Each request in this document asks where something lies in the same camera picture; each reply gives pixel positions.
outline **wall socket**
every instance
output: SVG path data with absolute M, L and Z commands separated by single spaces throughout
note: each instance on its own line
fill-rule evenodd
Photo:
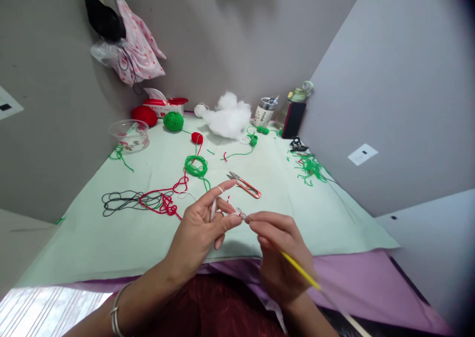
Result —
M 375 156 L 378 152 L 370 147 L 368 144 L 363 144 L 353 153 L 348 156 L 348 159 L 353 161 L 356 166 L 360 166 L 369 158 Z

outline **clear plastic bowl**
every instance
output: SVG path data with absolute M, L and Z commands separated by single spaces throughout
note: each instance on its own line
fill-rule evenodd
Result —
M 148 124 L 141 120 L 126 119 L 112 124 L 109 133 L 126 152 L 144 150 L 149 144 Z

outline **thread snips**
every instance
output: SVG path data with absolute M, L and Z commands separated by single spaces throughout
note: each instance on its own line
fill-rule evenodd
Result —
M 226 174 L 231 180 L 236 179 L 237 180 L 237 185 L 246 191 L 248 194 L 250 194 L 252 197 L 259 198 L 261 196 L 261 192 L 256 190 L 253 186 L 248 184 L 246 181 L 241 179 L 239 175 L 236 175 L 234 172 L 230 171 L 229 172 L 231 175 Z

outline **purple cloth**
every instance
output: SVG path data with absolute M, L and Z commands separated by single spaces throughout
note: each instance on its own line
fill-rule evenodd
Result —
M 316 256 L 313 259 L 322 290 L 349 314 L 414 330 L 453 335 L 439 314 L 417 297 L 391 263 L 385 250 Z M 268 310 L 276 312 L 282 323 L 279 306 L 269 298 L 260 284 L 259 266 L 258 259 L 228 260 L 203 264 L 198 274 L 224 273 L 240 279 Z M 92 280 L 68 286 L 97 292 L 114 292 L 136 278 Z M 310 289 L 309 294 L 318 306 L 334 309 L 316 290 Z

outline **yarn ball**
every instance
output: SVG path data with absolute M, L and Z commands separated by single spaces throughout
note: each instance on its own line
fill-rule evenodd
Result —
M 191 135 L 191 141 L 195 144 L 201 144 L 203 142 L 203 135 L 198 132 L 194 132 Z
M 171 132 L 177 132 L 183 128 L 183 116 L 178 112 L 168 112 L 163 117 L 163 124 Z
M 132 118 L 144 121 L 149 127 L 157 124 L 157 114 L 148 106 L 138 106 L 132 111 Z
M 268 135 L 269 134 L 269 128 L 264 128 L 264 127 L 259 126 L 259 127 L 257 127 L 257 132 Z
M 196 105 L 194 108 L 194 114 L 198 118 L 203 118 L 203 114 L 207 111 L 208 109 L 203 103 L 199 103 Z

